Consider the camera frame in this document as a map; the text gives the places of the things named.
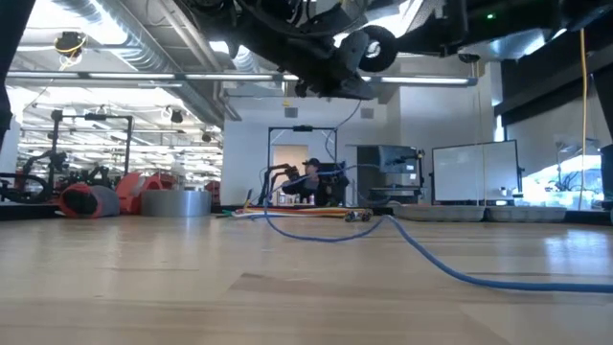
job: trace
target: red machine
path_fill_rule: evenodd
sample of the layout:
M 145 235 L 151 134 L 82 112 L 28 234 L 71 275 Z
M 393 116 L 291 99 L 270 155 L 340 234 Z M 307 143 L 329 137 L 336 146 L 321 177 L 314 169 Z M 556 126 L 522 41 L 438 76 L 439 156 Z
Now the red machine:
M 131 172 L 119 182 L 116 188 L 121 212 L 125 215 L 141 214 L 141 196 L 144 191 L 171 190 L 176 178 L 170 174 L 157 173 L 153 176 L 141 176 L 140 172 Z
M 205 189 L 211 193 L 211 203 L 214 205 L 219 205 L 221 203 L 219 188 L 220 184 L 217 181 L 209 182 Z

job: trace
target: wooden floor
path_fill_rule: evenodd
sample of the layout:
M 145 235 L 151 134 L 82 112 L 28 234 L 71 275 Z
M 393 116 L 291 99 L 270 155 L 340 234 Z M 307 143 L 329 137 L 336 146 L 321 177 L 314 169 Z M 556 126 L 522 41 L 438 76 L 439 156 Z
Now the wooden floor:
M 275 219 L 348 235 L 363 223 Z M 478 277 L 613 283 L 613 229 L 405 225 Z M 613 296 L 521 293 L 444 275 L 386 225 L 342 244 L 265 221 L 0 222 L 0 344 L 611 344 Z

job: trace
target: cap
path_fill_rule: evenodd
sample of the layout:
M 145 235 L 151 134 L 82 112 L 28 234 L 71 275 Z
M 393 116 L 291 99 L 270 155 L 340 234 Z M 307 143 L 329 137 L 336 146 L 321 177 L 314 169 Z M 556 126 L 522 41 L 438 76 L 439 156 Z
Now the cap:
M 303 165 L 311 165 L 313 167 L 317 167 L 319 168 L 319 166 L 321 165 L 321 163 L 319 163 L 319 159 L 317 158 L 311 158 L 305 162 L 303 162 Z

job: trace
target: whiteboard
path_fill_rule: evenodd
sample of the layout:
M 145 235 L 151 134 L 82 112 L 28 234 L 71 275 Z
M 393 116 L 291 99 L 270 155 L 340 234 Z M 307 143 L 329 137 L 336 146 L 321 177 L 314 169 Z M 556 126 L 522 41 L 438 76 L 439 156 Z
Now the whiteboard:
M 512 140 L 433 149 L 435 200 L 511 200 L 511 191 L 518 188 L 516 147 Z

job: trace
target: gray bin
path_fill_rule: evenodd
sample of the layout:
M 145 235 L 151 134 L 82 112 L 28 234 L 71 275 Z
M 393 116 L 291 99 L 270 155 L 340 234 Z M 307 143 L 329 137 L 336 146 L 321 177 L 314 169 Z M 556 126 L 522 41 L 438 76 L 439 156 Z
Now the gray bin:
M 148 217 L 187 218 L 211 214 L 211 193 L 144 191 L 141 214 Z
M 566 217 L 563 207 L 495 206 L 486 211 L 488 220 L 500 222 L 561 222 Z
M 483 220 L 485 211 L 483 206 L 402 205 L 394 208 L 398 218 L 416 221 L 476 222 Z

